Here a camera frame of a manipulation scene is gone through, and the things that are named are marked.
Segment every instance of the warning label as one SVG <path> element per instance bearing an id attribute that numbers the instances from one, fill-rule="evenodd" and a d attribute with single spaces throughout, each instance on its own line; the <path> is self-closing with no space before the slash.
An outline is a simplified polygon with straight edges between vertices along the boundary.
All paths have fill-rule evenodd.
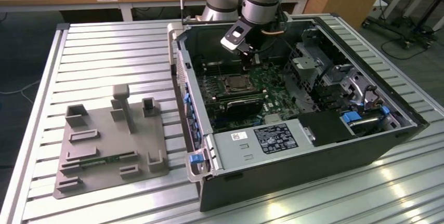
<path id="1" fill-rule="evenodd" d="M 255 134 L 265 154 L 272 154 L 297 147 L 296 140 L 289 132 L 287 124 L 255 129 Z"/>

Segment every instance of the slotted metal surface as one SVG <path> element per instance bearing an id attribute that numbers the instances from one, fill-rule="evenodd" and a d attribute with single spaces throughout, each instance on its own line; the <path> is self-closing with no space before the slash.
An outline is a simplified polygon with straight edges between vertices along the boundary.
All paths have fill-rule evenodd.
<path id="1" fill-rule="evenodd" d="M 15 223 L 439 223 L 444 219 L 443 108 L 351 27 L 321 15 L 407 102 L 431 122 L 409 142 L 369 166 L 207 213 L 184 169 L 185 145 L 168 70 L 169 21 L 73 24 L 63 31 L 56 73 L 40 124 L 28 146 L 23 187 L 11 185 L 16 207 L 0 220 Z M 112 85 L 128 83 L 129 101 L 161 103 L 171 172 L 167 176 L 56 200 L 52 197 L 69 104 L 108 107 Z"/>

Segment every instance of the blue latch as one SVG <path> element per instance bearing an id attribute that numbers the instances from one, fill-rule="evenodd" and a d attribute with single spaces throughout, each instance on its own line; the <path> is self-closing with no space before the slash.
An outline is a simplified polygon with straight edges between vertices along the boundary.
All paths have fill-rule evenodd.
<path id="1" fill-rule="evenodd" d="M 345 123 L 363 119 L 356 111 L 345 112 L 343 115 Z"/>
<path id="2" fill-rule="evenodd" d="M 384 115 L 389 113 L 389 108 L 387 106 L 383 106 L 381 108 Z"/>
<path id="3" fill-rule="evenodd" d="M 189 156 L 189 163 L 191 164 L 197 164 L 197 163 L 203 163 L 205 160 L 203 158 L 203 154 L 196 154 L 196 155 L 191 155 Z"/>
<path id="4" fill-rule="evenodd" d="M 189 99 L 189 93 L 185 94 L 185 97 L 183 98 L 183 103 L 188 103 L 188 99 Z"/>

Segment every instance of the white sticker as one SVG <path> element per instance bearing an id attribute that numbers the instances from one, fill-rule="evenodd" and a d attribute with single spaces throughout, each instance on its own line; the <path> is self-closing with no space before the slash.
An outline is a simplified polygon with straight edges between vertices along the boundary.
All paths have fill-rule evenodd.
<path id="1" fill-rule="evenodd" d="M 99 2 L 117 2 L 119 0 L 97 0 Z"/>
<path id="2" fill-rule="evenodd" d="M 237 133 L 233 133 L 233 134 L 231 134 L 231 138 L 233 139 L 233 141 L 237 141 L 237 140 L 245 139 L 245 138 L 248 138 L 248 137 L 247 137 L 247 132 L 237 132 Z"/>

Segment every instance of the motherboard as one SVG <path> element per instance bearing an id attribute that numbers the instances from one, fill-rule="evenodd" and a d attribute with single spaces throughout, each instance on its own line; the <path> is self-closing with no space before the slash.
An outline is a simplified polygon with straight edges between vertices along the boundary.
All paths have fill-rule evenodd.
<path id="1" fill-rule="evenodd" d="M 197 78 L 215 133 L 287 120 L 299 114 L 285 89 L 283 67 L 264 62 L 248 74 Z"/>

